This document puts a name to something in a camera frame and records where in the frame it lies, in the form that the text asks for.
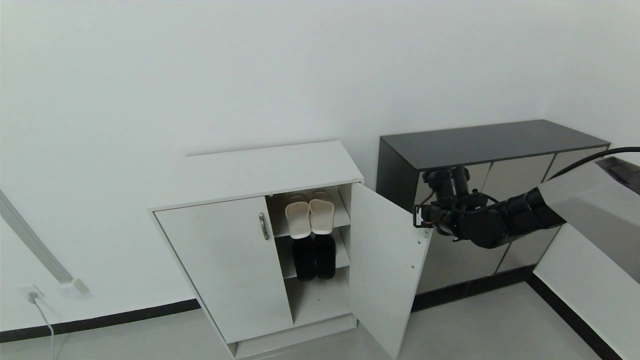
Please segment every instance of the black robotic arm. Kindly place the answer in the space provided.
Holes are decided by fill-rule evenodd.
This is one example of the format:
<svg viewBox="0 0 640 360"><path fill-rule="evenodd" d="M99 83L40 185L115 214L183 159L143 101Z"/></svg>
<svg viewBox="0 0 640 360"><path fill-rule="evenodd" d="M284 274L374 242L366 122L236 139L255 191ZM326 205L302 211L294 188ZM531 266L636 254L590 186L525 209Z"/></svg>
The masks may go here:
<svg viewBox="0 0 640 360"><path fill-rule="evenodd" d="M415 227L432 227L443 235L492 249L540 229L565 223L545 204L538 188L497 202L489 195L468 190L469 172L464 167L445 168L424 174L437 200L416 205Z"/></svg>

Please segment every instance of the shoe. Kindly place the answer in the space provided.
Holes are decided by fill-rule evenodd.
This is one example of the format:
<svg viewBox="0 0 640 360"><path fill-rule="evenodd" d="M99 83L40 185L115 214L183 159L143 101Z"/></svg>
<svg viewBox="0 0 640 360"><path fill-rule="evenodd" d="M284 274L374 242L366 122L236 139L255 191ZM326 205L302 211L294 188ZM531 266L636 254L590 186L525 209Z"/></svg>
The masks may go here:
<svg viewBox="0 0 640 360"><path fill-rule="evenodd" d="M309 202L311 231L329 235L333 231L333 199L327 192L315 192Z"/></svg>
<svg viewBox="0 0 640 360"><path fill-rule="evenodd" d="M314 255L318 278L327 280L335 276L335 240L331 235L316 235Z"/></svg>
<svg viewBox="0 0 640 360"><path fill-rule="evenodd" d="M309 222L309 203L303 195L295 195L289 199L289 205L284 209L289 226L289 236L293 239L302 239L311 235Z"/></svg>
<svg viewBox="0 0 640 360"><path fill-rule="evenodd" d="M300 281L311 281L316 278L316 259L314 256L314 242L311 237L293 240L291 244L293 265L296 276Z"/></svg>

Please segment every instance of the gray tile floor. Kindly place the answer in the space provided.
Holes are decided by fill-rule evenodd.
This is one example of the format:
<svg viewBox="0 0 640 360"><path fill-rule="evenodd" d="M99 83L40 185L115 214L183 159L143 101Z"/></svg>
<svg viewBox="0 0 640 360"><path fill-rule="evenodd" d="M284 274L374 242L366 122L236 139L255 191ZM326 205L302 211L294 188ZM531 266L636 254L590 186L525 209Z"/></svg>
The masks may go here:
<svg viewBox="0 0 640 360"><path fill-rule="evenodd" d="M227 359L201 310L56 336L57 360ZM2 360L48 360L49 338L5 343ZM526 284L412 314L400 360L599 359ZM362 327L252 359L389 360Z"/></svg>

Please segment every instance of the door handle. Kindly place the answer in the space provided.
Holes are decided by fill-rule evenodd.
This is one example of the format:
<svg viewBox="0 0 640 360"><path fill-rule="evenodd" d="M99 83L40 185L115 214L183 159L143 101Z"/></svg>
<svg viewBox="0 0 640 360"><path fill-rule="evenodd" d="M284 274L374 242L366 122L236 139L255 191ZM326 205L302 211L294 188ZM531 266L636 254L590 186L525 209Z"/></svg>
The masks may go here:
<svg viewBox="0 0 640 360"><path fill-rule="evenodd" d="M260 219L260 226L262 227L262 235L264 235L264 239L269 240L269 231L267 231L267 223L264 221L264 213L259 213L258 219Z"/></svg>

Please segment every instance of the cabinet door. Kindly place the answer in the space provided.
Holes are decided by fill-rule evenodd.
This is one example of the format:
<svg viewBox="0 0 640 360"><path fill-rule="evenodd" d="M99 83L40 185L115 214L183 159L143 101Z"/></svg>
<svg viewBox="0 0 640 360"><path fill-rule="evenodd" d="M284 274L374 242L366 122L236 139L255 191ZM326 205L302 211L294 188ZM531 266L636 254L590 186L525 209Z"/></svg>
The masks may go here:
<svg viewBox="0 0 640 360"><path fill-rule="evenodd" d="M489 173L491 163L466 166L469 170L469 191L483 190L484 180ZM420 194L422 202L431 192L427 184ZM445 286L478 279L495 273L504 249L483 249L471 241L453 242L453 236L444 236L436 232L431 237L427 260L424 262L417 293L432 291Z"/></svg>
<svg viewBox="0 0 640 360"><path fill-rule="evenodd" d="M431 235L412 224L411 213L362 184L352 185L349 309L393 358Z"/></svg>
<svg viewBox="0 0 640 360"><path fill-rule="evenodd" d="M564 167L603 150L606 150L606 147L568 151L557 154L547 172L545 180ZM538 263L559 230L560 227L549 230L539 230L511 243L509 251L507 251L507 254L504 256L504 260L502 260L498 271L501 272Z"/></svg>
<svg viewBox="0 0 640 360"><path fill-rule="evenodd" d="M512 196L528 192L542 182L553 157L553 154L548 154L531 156L528 158L496 161L491 166L491 169L489 169L489 175L484 183L483 193L495 197L498 201L502 201ZM547 241L546 245L543 246L543 250L538 248L540 243L544 242L540 236L542 236L543 239L545 238L545 234L537 232L520 238L512 244L521 243L520 246L525 245L523 248L523 255L529 259L534 259L536 256L539 259L542 252L548 245ZM505 255L506 257L508 256L508 249L510 246L511 245L503 245L497 249L500 249L503 252L507 251L507 254ZM502 266L502 263L497 271L510 270L518 267L515 266L505 269Z"/></svg>
<svg viewBox="0 0 640 360"><path fill-rule="evenodd" d="M269 240L264 239L260 213ZM227 343L293 325L263 197L155 215Z"/></svg>

